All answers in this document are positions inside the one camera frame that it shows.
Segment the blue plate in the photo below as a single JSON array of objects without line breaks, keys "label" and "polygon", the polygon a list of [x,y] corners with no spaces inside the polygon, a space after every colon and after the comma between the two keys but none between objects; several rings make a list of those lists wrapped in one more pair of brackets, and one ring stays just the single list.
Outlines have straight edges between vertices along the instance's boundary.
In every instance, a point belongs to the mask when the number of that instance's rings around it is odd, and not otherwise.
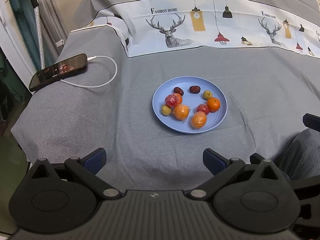
[{"label": "blue plate", "polygon": [[[189,87],[191,86],[199,86],[201,88],[200,93],[191,94],[189,92]],[[184,92],[182,96],[182,104],[191,108],[189,116],[185,122],[177,120],[172,114],[164,116],[161,113],[161,107],[164,105],[164,99],[167,95],[173,93],[173,89],[175,87],[180,87]],[[210,90],[213,93],[213,97],[219,99],[221,106],[217,112],[210,112],[207,115],[207,123],[204,127],[200,129],[193,129],[191,126],[191,119],[196,112],[196,107],[199,104],[206,103],[206,100],[202,97],[202,93],[205,90]],[[171,129],[182,133],[202,133],[217,127],[223,121],[227,114],[228,104],[225,95],[215,84],[203,78],[186,76],[170,79],[158,87],[153,95],[152,107],[159,120]]]}]

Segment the small yellow fruit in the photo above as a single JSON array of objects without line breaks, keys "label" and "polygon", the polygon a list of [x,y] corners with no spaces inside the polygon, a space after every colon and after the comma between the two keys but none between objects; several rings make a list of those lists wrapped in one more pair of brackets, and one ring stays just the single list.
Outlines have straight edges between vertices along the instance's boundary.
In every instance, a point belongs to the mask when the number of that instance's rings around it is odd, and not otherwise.
[{"label": "small yellow fruit", "polygon": [[161,113],[165,116],[168,116],[169,114],[171,114],[171,108],[167,105],[163,105],[161,107]]},{"label": "small yellow fruit", "polygon": [[212,92],[209,90],[204,91],[202,95],[205,100],[208,100],[209,98],[213,97]]}]

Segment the charging cable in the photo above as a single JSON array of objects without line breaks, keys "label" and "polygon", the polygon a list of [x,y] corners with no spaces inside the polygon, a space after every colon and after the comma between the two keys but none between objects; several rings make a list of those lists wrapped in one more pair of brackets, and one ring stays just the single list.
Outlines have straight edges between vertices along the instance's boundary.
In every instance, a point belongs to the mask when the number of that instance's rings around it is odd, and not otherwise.
[{"label": "charging cable", "polygon": [[112,77],[108,82],[106,82],[106,83],[104,83],[104,84],[102,84],[102,85],[98,85],[98,86],[83,86],[83,85],[73,84],[73,83],[71,83],[71,82],[69,82],[69,81],[65,81],[65,80],[63,80],[63,79],[61,79],[60,81],[62,81],[62,82],[64,82],[64,83],[67,83],[67,84],[69,84],[69,85],[75,86],[75,87],[79,87],[79,88],[100,88],[100,87],[103,87],[103,86],[105,86],[105,85],[108,85],[112,80],[115,79],[115,77],[116,77],[116,75],[117,75],[117,73],[118,73],[117,64],[116,64],[116,62],[115,62],[111,57],[107,57],[107,56],[94,56],[94,57],[89,57],[89,58],[88,58],[88,61],[93,60],[93,59],[95,59],[95,58],[97,58],[97,57],[108,58],[108,59],[110,59],[110,60],[113,62],[113,64],[115,64],[116,72],[115,72],[115,74],[113,75],[113,77]]}]

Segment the plastic-wrapped orange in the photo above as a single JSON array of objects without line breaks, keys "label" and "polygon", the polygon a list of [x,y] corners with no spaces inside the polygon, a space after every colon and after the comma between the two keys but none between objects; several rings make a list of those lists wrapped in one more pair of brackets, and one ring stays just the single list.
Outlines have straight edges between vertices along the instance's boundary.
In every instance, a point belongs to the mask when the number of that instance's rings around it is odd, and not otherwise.
[{"label": "plastic-wrapped orange", "polygon": [[204,112],[196,112],[191,119],[191,126],[194,129],[199,129],[207,122],[207,115]]},{"label": "plastic-wrapped orange", "polygon": [[182,96],[178,93],[173,93],[173,95],[176,95],[179,98],[178,105],[181,104],[182,103]]},{"label": "plastic-wrapped orange", "polygon": [[174,110],[172,111],[172,114],[177,118],[178,120],[184,120],[188,117],[190,112],[189,106],[186,105],[177,105]]}]

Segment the deer illustration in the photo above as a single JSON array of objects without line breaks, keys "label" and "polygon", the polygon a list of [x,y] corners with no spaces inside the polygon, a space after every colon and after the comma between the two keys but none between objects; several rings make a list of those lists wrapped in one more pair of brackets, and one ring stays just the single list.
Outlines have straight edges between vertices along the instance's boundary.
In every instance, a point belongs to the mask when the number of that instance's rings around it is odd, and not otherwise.
[{"label": "deer illustration", "polygon": [[181,40],[181,39],[175,38],[173,36],[173,33],[176,31],[176,27],[178,27],[179,25],[183,24],[183,22],[184,22],[184,20],[186,18],[186,15],[185,15],[183,20],[181,20],[181,17],[179,15],[177,15],[176,13],[175,13],[175,15],[179,17],[179,20],[178,20],[177,23],[173,20],[173,25],[170,27],[170,30],[165,30],[163,27],[161,27],[159,25],[159,22],[158,22],[157,26],[154,25],[154,23],[153,23],[154,16],[153,16],[153,18],[151,19],[150,22],[148,22],[148,20],[146,19],[147,23],[152,28],[159,30],[159,32],[162,33],[162,34],[165,34],[165,44],[167,45],[168,48],[186,46],[186,45],[192,43],[192,40],[190,40],[190,39]]},{"label": "deer illustration", "polygon": [[270,36],[271,42],[273,44],[278,44],[280,46],[283,45],[283,43],[280,43],[279,41],[275,40],[275,36],[277,34],[276,32],[281,30],[281,25],[277,22],[278,23],[278,27],[276,27],[276,25],[275,25],[275,28],[273,29],[273,32],[270,32],[269,28],[267,27],[267,23],[266,24],[263,23],[264,19],[265,19],[265,17],[261,21],[258,19],[258,21],[259,21],[260,25],[267,31],[267,34]]}]

